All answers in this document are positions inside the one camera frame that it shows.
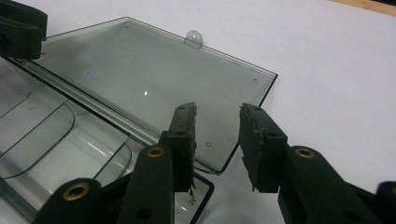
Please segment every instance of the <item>clear plastic container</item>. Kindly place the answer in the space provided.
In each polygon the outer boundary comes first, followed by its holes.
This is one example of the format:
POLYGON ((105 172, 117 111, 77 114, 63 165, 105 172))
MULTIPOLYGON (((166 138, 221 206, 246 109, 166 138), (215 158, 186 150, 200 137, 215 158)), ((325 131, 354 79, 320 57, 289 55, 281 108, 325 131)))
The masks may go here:
MULTIPOLYGON (((137 154, 144 147, 142 142, 38 84, 13 65, 7 66, 7 76, 19 79, 0 91, 12 95, 21 86, 32 87, 29 94, 20 95, 24 97, 0 104, 5 111, 0 118, 0 194, 23 216, 32 221, 52 192, 65 182, 88 177, 105 186, 133 171, 137 154)), ((177 223, 194 222, 213 191, 202 177, 194 181, 195 205, 186 205, 189 193, 176 196, 177 223)))

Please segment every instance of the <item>transparent plastic lid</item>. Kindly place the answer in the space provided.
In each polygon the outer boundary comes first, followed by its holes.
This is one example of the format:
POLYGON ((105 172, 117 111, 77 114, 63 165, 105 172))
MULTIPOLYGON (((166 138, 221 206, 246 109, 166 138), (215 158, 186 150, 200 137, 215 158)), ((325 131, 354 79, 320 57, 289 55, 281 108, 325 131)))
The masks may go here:
POLYGON ((92 110, 121 118, 120 126, 148 144, 178 105, 195 102, 196 166, 221 173, 236 150, 238 107, 260 105, 276 74, 201 41, 197 32, 182 38, 122 18, 49 37, 41 58, 22 64, 79 91, 87 104, 99 104, 92 110))

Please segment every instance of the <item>white background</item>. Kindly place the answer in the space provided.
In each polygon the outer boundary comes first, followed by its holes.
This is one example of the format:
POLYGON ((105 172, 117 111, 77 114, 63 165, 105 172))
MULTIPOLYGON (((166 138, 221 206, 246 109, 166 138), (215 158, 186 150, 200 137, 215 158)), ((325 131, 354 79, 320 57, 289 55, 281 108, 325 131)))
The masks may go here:
MULTIPOLYGON (((396 180, 396 18, 327 0, 24 0, 48 35, 128 16, 279 74, 263 104, 289 143, 320 151, 352 184, 396 180)), ((251 192, 240 149, 202 223, 283 223, 275 194, 251 192)))

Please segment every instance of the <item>brass insert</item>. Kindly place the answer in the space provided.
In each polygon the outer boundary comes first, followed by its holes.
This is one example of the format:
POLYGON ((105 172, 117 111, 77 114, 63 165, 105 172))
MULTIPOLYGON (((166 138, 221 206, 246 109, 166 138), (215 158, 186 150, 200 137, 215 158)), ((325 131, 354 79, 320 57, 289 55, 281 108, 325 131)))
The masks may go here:
POLYGON ((297 153, 297 155, 307 158, 307 159, 311 159, 311 158, 315 157, 315 154, 311 150, 306 149, 306 148, 299 148, 296 150, 296 153, 297 153))
POLYGON ((90 185, 86 182, 77 183, 64 191, 64 199, 74 201, 84 197, 90 191, 90 185))
POLYGON ((148 151, 148 156, 150 157, 161 157, 165 151, 160 147, 151 148, 148 151))

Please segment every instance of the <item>wooden edge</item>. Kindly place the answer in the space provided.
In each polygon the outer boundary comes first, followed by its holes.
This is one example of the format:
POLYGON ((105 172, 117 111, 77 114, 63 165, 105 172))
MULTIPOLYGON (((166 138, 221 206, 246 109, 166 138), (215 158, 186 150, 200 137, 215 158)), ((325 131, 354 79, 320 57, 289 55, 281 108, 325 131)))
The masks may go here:
POLYGON ((371 11, 376 11, 379 13, 396 17, 396 7, 383 3, 378 3, 370 0, 331 0, 331 1, 353 7, 361 7, 371 11))

